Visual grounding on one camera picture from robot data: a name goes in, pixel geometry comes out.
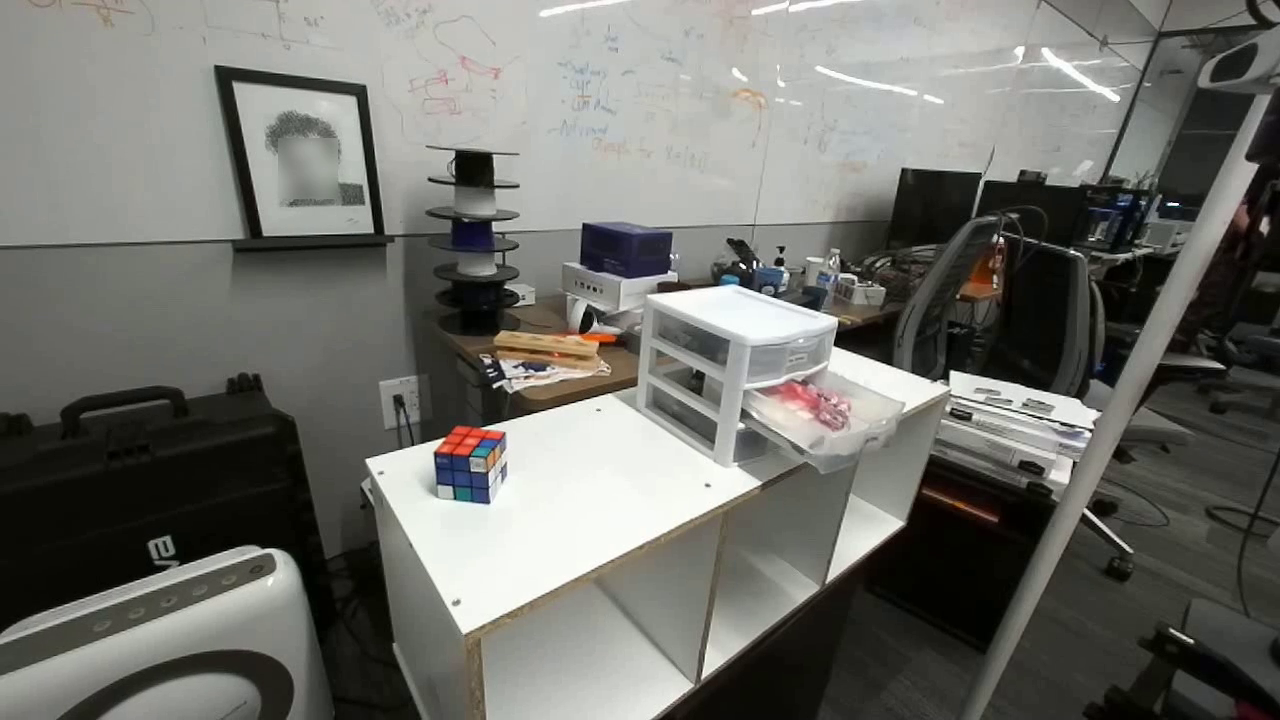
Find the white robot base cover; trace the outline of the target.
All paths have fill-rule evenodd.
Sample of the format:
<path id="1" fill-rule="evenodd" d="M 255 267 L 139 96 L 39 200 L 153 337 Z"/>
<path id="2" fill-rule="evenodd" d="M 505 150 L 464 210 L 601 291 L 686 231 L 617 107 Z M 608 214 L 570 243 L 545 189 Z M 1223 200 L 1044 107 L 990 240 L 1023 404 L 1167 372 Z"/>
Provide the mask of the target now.
<path id="1" fill-rule="evenodd" d="M 295 561 L 242 544 L 3 626 L 0 720 L 336 720 Z"/>

